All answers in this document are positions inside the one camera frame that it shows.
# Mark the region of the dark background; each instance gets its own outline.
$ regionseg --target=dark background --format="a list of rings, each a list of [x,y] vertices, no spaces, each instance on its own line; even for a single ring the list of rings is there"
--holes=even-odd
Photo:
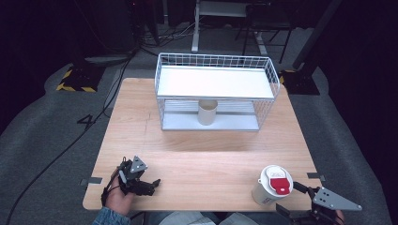
[[[156,8],[154,15],[158,17],[151,18],[158,20],[161,1],[144,2]],[[170,25],[192,21],[194,1],[167,2]],[[91,30],[107,46],[125,52],[133,46],[144,21],[150,19],[130,14],[124,1],[78,3],[80,9],[73,1],[1,2],[0,133],[18,112],[44,95],[47,78],[66,63],[78,64],[84,57],[114,53],[105,49]],[[304,60],[319,66],[328,78],[329,95],[378,177],[395,224],[397,8],[391,1],[343,1]],[[308,15],[321,15],[323,10],[320,7]]]

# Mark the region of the white cup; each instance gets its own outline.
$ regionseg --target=white cup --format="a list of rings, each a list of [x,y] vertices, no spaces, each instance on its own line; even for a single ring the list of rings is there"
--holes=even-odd
[[[260,179],[252,190],[256,203],[268,205],[289,195],[293,190],[293,179],[284,168],[270,165],[261,172]]]
[[[213,99],[199,100],[198,120],[202,125],[208,126],[214,122],[216,118],[218,102]]]

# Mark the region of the wooden table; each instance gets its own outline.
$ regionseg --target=wooden table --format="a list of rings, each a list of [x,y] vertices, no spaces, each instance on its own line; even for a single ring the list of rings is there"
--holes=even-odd
[[[321,185],[308,178],[316,170],[283,86],[259,131],[162,131],[154,80],[125,79],[92,173],[102,183],[88,185],[84,208],[101,208],[115,167],[135,155],[148,165],[141,180],[161,184],[153,196],[137,196],[132,210],[275,211],[275,203],[260,206],[251,193],[271,164],[305,186]],[[278,203],[311,209],[308,195],[296,190]]]

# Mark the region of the black cable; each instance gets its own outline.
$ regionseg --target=black cable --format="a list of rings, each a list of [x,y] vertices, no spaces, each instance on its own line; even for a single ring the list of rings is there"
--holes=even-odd
[[[127,63],[123,66],[123,73],[126,70],[127,64],[130,62],[131,58],[133,55],[129,58]],[[15,211],[15,208],[17,207],[19,201],[25,194],[25,192],[59,159],[61,158],[68,150],[75,144],[77,143],[84,135],[85,133],[99,120],[99,118],[104,114],[105,110],[111,105],[112,100],[115,98],[115,95],[112,96],[111,100],[109,103],[106,105],[105,108],[102,109],[102,111],[97,115],[97,117],[94,119],[93,123],[88,124],[88,127],[66,148],[64,149],[57,157],[55,157],[38,175],[35,176],[35,178],[26,186],[26,188],[23,190],[23,192],[18,196],[17,200],[15,203],[12,205],[11,210],[9,211],[8,218],[6,225],[8,225],[11,221],[12,214]]]
[[[117,93],[117,89],[119,89],[119,87],[120,87],[121,81],[123,80],[124,71],[125,71],[127,65],[129,64],[129,62],[130,62],[130,60],[127,61],[127,62],[122,66],[122,68],[120,69],[119,77],[118,77],[118,78],[116,79],[116,81],[114,81],[114,83],[112,84],[111,89],[109,90],[108,95],[106,96],[106,98],[105,98],[105,100],[104,100],[104,102],[103,102],[103,107],[102,107],[102,109],[103,109],[103,114],[104,114],[106,117],[108,117],[108,118],[110,118],[111,116],[108,115],[108,114],[106,114],[105,110],[109,107],[109,105],[111,104],[112,100],[115,98],[116,93]],[[112,90],[114,89],[114,86],[115,86],[115,84],[116,84],[117,82],[118,82],[118,84],[117,84],[117,88],[115,89],[114,95],[112,96],[111,100],[108,102],[108,105],[105,106],[106,100],[108,99],[108,96],[111,94],[111,92],[112,92]]]

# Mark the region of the white wire rack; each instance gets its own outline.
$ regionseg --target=white wire rack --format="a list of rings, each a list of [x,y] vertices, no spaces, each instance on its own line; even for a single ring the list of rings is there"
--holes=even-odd
[[[163,130],[259,130],[280,83],[268,57],[161,53],[155,91]],[[216,99],[210,126],[197,120],[199,99]]]

